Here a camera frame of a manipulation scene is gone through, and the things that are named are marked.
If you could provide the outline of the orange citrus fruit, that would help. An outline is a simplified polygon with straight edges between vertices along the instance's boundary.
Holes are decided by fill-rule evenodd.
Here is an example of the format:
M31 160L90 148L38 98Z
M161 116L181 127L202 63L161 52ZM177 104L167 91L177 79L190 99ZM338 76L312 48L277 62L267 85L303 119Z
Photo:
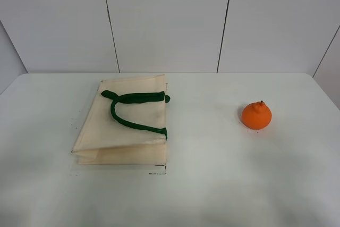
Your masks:
M261 130L267 127L272 119L272 112L264 101L247 105L241 114L242 123L250 129Z

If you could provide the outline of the cream linen bag green handles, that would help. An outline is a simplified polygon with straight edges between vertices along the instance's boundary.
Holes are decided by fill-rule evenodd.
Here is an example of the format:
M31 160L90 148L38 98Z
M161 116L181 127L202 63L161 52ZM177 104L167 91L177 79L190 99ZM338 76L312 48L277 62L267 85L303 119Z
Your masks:
M165 165L165 75L101 81L72 153L82 165Z

